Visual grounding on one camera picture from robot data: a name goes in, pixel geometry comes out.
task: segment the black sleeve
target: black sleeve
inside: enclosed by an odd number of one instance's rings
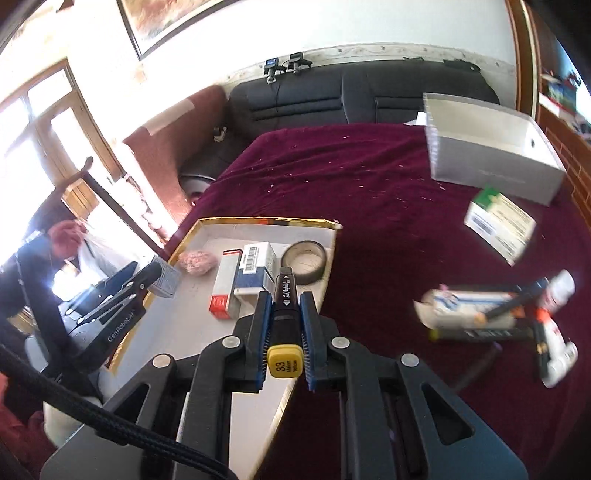
[[[39,236],[31,241],[26,255],[35,257],[36,272],[47,285],[53,284],[53,277],[63,262],[56,260],[51,254],[51,243],[46,236]],[[12,317],[25,306],[22,287],[18,282],[17,262],[11,257],[0,267],[0,317]]]

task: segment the person's hand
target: person's hand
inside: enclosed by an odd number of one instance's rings
[[[47,231],[51,241],[51,253],[59,260],[75,256],[85,233],[86,227],[75,220],[65,220],[55,224]]]

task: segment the red and white box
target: red and white box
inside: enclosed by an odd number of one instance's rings
[[[234,296],[234,283],[240,265],[242,250],[226,250],[222,253],[213,284],[209,311],[220,320],[237,320],[240,315],[240,301]]]

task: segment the framed picture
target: framed picture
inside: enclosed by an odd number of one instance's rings
[[[203,17],[239,0],[117,0],[125,28],[142,60]]]

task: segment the pink fluffy ball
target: pink fluffy ball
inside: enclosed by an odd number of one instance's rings
[[[198,277],[215,267],[217,258],[213,253],[205,250],[189,250],[178,256],[178,264],[191,275]]]

